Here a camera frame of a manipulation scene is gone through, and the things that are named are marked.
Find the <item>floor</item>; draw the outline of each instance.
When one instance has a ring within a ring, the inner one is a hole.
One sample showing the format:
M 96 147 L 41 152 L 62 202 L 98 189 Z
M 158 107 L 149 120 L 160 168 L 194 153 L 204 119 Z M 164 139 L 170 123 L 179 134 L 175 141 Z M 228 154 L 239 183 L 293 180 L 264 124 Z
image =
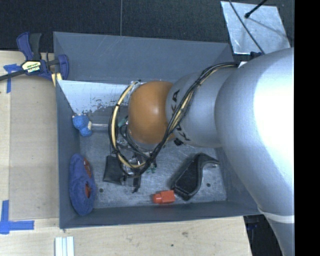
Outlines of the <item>floor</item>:
M 234 1 L 258 4 L 260 0 Z M 277 6 L 290 45 L 295 44 L 295 0 L 269 0 Z M 2 1 L 0 50 L 17 50 L 16 38 L 42 33 L 40 51 L 54 51 L 53 31 L 228 43 L 218 0 L 55 0 Z M 281 255 L 262 215 L 245 216 L 254 256 Z

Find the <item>yellow cable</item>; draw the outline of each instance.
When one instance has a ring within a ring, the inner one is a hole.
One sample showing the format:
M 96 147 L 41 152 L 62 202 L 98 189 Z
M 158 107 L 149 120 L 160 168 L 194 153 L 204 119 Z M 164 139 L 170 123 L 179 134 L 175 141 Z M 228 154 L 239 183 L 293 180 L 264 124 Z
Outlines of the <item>yellow cable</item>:
M 117 146 L 117 138 L 116 138 L 116 119 L 117 119 L 117 114 L 118 114 L 118 110 L 120 108 L 121 103 L 124 101 L 125 97 L 127 96 L 127 94 L 130 92 L 130 90 L 132 89 L 132 87 L 135 85 L 136 83 L 132 83 L 130 84 L 125 91 L 122 93 L 121 97 L 119 98 L 118 102 L 115 105 L 115 108 L 113 110 L 113 116 L 112 116 L 112 120 L 111 120 L 111 138 L 112 138 L 112 145 L 115 149 L 118 149 Z M 127 162 L 121 155 L 117 155 L 119 160 L 126 166 L 130 167 L 130 168 L 140 168 L 142 166 L 145 165 L 145 163 L 141 163 L 141 164 L 131 164 L 129 162 Z

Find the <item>blue tape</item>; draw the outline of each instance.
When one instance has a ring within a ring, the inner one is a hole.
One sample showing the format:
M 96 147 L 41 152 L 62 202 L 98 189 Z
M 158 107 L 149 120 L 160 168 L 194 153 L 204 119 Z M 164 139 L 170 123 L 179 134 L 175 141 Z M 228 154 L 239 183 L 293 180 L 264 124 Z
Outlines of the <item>blue tape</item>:
M 7 235 L 10 231 L 34 230 L 34 220 L 9 221 L 9 200 L 2 201 L 0 234 Z
M 5 69 L 5 71 L 7 71 L 8 74 L 10 74 L 11 72 L 22 70 L 22 68 L 17 64 L 4 65 L 3 68 Z M 6 93 L 8 94 L 10 92 L 11 92 L 11 78 L 8 78 L 6 83 Z

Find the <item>blue towel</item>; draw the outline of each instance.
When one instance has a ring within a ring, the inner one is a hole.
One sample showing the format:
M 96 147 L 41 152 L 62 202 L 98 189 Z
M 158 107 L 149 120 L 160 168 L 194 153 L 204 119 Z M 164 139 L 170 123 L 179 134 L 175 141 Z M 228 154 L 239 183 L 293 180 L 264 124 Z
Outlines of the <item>blue towel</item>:
M 94 208 L 97 187 L 94 174 L 89 177 L 85 168 L 85 158 L 76 153 L 71 157 L 69 166 L 69 195 L 75 211 L 83 216 Z M 86 195 L 86 185 L 91 189 L 89 198 Z

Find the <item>orange object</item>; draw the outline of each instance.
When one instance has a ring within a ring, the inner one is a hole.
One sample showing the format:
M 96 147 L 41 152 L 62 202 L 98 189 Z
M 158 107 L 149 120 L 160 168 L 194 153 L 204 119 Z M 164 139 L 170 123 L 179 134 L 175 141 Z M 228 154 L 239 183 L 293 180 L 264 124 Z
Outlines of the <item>orange object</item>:
M 173 190 L 167 190 L 154 194 L 152 199 L 155 204 L 170 204 L 176 200 L 176 197 Z
M 168 127 L 166 100 L 173 84 L 150 81 L 138 87 L 128 104 L 128 132 L 139 143 L 158 144 Z

